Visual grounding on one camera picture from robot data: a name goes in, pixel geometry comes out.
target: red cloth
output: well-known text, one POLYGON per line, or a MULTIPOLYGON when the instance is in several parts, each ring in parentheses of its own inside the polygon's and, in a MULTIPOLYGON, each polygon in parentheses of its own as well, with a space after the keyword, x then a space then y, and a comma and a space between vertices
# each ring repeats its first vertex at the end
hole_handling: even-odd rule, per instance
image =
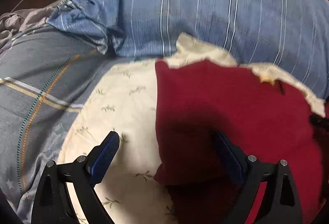
POLYGON ((310 106, 298 89, 261 83, 249 69, 207 60, 179 69, 159 61, 155 69, 162 161, 155 180, 168 186, 180 224, 220 223, 237 194, 211 146, 216 130, 262 162, 287 160, 303 223, 314 219, 320 209, 322 152, 313 139, 310 106))

